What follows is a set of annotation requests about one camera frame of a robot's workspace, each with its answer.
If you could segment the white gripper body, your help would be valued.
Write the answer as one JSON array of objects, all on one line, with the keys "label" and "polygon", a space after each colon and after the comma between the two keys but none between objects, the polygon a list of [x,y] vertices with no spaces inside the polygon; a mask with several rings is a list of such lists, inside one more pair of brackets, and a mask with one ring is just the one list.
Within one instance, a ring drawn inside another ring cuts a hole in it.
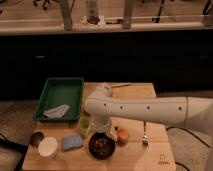
[{"label": "white gripper body", "polygon": [[111,129],[111,120],[109,118],[94,118],[90,120],[90,127],[94,133],[109,133]]}]

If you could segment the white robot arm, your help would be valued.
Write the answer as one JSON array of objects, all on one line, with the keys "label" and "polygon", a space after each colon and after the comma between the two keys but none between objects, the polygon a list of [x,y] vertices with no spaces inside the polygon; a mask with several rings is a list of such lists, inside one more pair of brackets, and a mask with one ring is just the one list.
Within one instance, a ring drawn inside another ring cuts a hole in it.
[{"label": "white robot arm", "polygon": [[213,99],[162,97],[147,99],[113,98],[106,86],[98,86],[85,100],[84,110],[98,127],[110,117],[159,123],[213,136]]}]

